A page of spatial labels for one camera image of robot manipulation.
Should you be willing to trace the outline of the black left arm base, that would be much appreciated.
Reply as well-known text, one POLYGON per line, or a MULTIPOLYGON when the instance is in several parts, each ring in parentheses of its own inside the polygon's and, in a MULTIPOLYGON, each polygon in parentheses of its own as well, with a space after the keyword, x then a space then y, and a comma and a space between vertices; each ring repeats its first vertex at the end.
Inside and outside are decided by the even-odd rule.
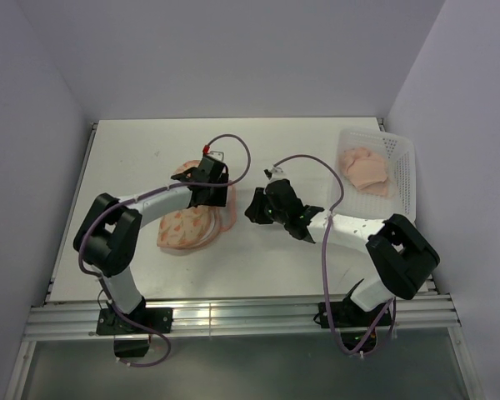
POLYGON ((172 323, 173 309, 170 307, 146 307, 133 315, 120 315, 109 307, 99 312, 96 335, 113 337, 113 353, 119 362, 145 368, 168 358, 172 344, 166 335, 171 332, 172 323), (147 355, 154 336, 165 342, 165 353, 157 361, 140 363, 138 359, 147 355))

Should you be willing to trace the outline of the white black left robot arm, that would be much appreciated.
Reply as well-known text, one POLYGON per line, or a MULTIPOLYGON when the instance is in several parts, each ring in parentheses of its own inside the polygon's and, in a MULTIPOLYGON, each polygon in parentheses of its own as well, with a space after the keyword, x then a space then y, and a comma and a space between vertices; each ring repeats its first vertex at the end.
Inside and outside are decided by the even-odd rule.
POLYGON ((145 299, 131 273, 140 230, 158 222, 157 245, 186 250, 205 243, 221 229, 218 214, 228 200, 228 167, 211 155, 183 164, 169 187, 151 197, 98 195, 73 247, 80 268, 100 281, 118 308, 116 324, 135 333, 146 322, 145 299))

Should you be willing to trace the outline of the peach pink bra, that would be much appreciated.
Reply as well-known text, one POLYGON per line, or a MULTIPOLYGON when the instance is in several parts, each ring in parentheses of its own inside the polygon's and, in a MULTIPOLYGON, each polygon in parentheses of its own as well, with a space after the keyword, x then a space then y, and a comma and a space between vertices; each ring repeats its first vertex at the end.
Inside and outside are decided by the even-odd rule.
POLYGON ((338 161, 342 175, 363 194, 389 195, 388 162, 368 148, 355 147, 343 152, 338 161))

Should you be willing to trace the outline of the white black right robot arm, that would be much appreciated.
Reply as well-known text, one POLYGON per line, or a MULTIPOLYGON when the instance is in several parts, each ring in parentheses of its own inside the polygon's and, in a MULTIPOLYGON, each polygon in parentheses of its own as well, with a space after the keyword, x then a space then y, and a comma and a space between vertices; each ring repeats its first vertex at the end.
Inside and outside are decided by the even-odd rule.
POLYGON ((328 239, 370 257, 375 273, 350 290, 343 307, 355 325, 392 298, 414 298, 440 263, 433 246, 402 214, 363 219, 306 205, 287 179, 256 188, 245 216, 259 225, 278 223, 300 241, 323 244, 328 239))

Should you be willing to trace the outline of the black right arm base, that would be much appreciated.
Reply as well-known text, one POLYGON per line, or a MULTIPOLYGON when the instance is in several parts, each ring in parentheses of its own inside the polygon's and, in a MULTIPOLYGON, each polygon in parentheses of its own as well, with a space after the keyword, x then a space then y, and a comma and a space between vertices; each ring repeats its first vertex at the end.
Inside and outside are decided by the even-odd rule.
MULTIPOLYGON (((352 305, 343 305, 343 302, 330 302, 332 311, 332 320, 334 327, 340 331, 341 339, 345 348, 352 351, 358 343, 362 341, 363 335, 366 330, 371 326, 373 320, 376 319, 378 314, 384 309, 385 304, 378 305, 371 312, 364 312, 361 308, 352 305), (359 332, 345 332, 348 328, 361 328, 359 332)), ((314 315, 313 321, 322 329, 329 329, 327 311, 325 303, 320 302, 317 305, 318 311, 314 315)), ((385 313, 377 321, 377 327, 390 328, 393 324, 393 317, 391 311, 387 307, 385 313)), ((376 328, 374 328, 368 339, 360 348, 360 352, 371 352, 378 344, 378 335, 376 328)))

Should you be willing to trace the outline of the pink mesh laundry bag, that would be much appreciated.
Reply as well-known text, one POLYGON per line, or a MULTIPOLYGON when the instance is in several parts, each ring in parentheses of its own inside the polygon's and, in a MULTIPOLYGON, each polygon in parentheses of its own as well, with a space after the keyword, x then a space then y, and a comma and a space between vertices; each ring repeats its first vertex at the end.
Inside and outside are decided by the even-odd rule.
POLYGON ((157 246, 163 251, 194 251, 207 246, 236 223, 236 199, 236 188, 231 186, 226 207, 198 206, 163 216, 157 246))

